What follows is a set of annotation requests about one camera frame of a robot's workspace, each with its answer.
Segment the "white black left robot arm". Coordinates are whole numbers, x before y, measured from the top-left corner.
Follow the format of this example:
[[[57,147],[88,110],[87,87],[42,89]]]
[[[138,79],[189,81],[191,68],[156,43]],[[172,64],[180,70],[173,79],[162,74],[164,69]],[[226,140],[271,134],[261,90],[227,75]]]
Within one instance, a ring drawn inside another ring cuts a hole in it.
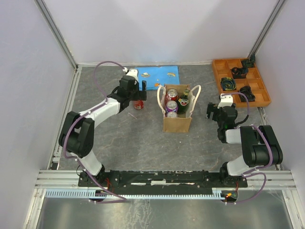
[[[76,159],[90,174],[89,181],[95,186],[105,182],[103,165],[93,152],[95,128],[111,116],[127,108],[131,101],[147,100],[146,81],[141,83],[134,76],[125,75],[106,98],[96,106],[77,113],[67,113],[59,145],[66,158]]]

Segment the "red cola can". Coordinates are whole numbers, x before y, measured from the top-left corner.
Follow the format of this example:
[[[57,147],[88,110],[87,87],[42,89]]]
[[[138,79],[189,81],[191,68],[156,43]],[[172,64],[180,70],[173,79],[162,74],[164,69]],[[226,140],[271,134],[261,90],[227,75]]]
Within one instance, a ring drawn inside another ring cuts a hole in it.
[[[165,101],[166,103],[169,101],[177,101],[178,92],[176,89],[169,89],[166,93]]]

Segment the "burlap canvas tote bag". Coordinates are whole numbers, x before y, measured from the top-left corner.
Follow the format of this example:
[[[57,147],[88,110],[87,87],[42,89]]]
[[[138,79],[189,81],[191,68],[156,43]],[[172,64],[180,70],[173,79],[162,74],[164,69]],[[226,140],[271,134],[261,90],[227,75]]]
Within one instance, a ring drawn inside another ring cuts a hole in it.
[[[168,117],[166,113],[166,102],[168,102],[168,91],[174,89],[178,93],[178,99],[182,96],[185,90],[189,90],[189,103],[184,114],[178,114],[177,117]],[[163,115],[163,131],[168,133],[187,133],[189,132],[192,122],[192,114],[195,109],[196,102],[201,93],[202,87],[196,85],[190,88],[189,84],[165,84],[160,85],[157,89],[157,103]]]

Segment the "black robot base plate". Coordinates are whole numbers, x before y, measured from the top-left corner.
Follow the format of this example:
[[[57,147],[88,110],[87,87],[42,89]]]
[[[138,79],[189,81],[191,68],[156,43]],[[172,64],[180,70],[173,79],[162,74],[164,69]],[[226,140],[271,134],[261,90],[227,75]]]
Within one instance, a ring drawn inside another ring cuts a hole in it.
[[[208,171],[117,171],[102,172],[95,178],[118,195],[210,195],[213,188],[248,187],[242,176],[223,178]]]

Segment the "red soda can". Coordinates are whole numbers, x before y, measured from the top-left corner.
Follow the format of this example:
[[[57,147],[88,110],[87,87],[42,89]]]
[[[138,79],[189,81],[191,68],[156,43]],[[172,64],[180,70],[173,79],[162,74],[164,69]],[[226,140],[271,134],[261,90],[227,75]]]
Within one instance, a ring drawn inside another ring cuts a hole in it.
[[[133,101],[133,106],[134,106],[134,109],[141,110],[144,108],[144,101],[143,100]]]

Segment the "green glass bottle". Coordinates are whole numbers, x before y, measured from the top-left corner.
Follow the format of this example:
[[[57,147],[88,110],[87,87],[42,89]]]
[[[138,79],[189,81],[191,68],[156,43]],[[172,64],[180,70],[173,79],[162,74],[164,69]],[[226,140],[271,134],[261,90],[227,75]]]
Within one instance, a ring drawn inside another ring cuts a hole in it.
[[[180,98],[177,100],[178,104],[178,110],[177,114],[182,115],[185,114],[188,106],[189,106],[189,90],[184,90],[183,94],[180,96]]]

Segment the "purple soda can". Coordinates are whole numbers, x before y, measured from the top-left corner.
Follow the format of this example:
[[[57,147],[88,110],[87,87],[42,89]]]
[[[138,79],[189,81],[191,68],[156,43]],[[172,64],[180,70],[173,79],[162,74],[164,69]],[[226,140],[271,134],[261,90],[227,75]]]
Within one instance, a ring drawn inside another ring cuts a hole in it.
[[[170,100],[166,103],[165,105],[165,110],[166,110],[166,113],[169,113],[169,112],[177,112],[178,111],[178,104],[176,101],[174,100]]]

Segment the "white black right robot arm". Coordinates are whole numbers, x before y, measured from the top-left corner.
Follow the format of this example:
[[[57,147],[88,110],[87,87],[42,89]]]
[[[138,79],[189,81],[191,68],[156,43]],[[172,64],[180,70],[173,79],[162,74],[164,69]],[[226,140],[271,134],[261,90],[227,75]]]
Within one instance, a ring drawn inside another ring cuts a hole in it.
[[[240,126],[236,123],[238,112],[235,104],[220,106],[209,103],[206,117],[212,117],[218,125],[217,137],[225,144],[240,144],[242,155],[225,162],[220,168],[219,182],[229,187],[236,176],[247,175],[253,171],[281,164],[283,152],[270,125]]]

